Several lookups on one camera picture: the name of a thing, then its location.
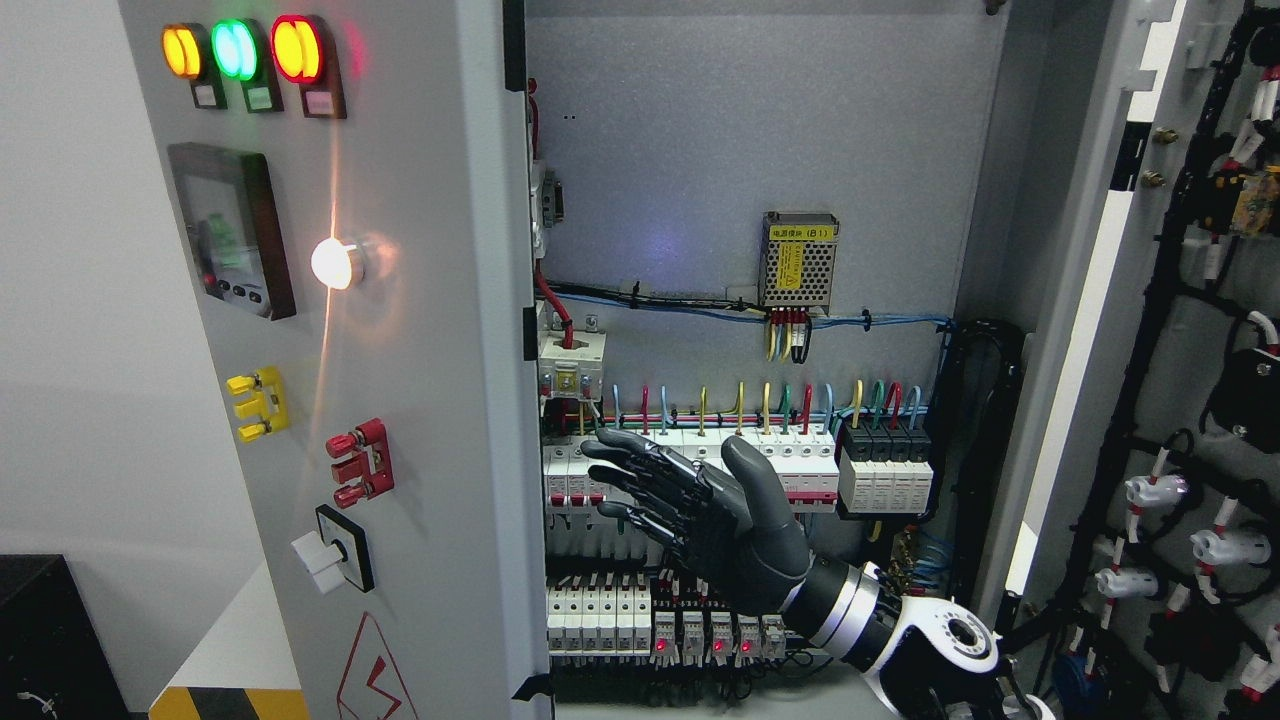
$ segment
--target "red terminal connector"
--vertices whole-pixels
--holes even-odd
[[[339,460],[330,466],[333,480],[342,486],[333,493],[338,507],[347,509],[360,500],[372,500],[396,487],[387,427],[380,419],[374,418],[356,425],[353,432],[334,436],[324,447],[329,457]]]

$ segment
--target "red indicator led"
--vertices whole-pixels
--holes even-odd
[[[314,83],[324,72],[324,45],[315,23],[303,15],[280,15],[271,26],[271,55],[289,82]]]

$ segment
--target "white light bulb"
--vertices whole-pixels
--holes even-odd
[[[311,272],[330,290],[347,290],[365,277],[360,247],[328,237],[311,251]]]

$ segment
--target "yellow and black hazard stripe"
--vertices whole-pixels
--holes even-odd
[[[302,691],[166,688],[150,720],[310,720]]]

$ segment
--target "robotic arm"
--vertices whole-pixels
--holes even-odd
[[[600,429],[582,445],[591,478],[635,498],[604,502],[667,547],[739,612],[782,612],[787,626],[858,667],[908,720],[1052,720],[1018,689],[991,632],[938,598],[897,597],[861,569],[814,557],[769,461],[746,441],[724,441],[730,473],[637,434]]]

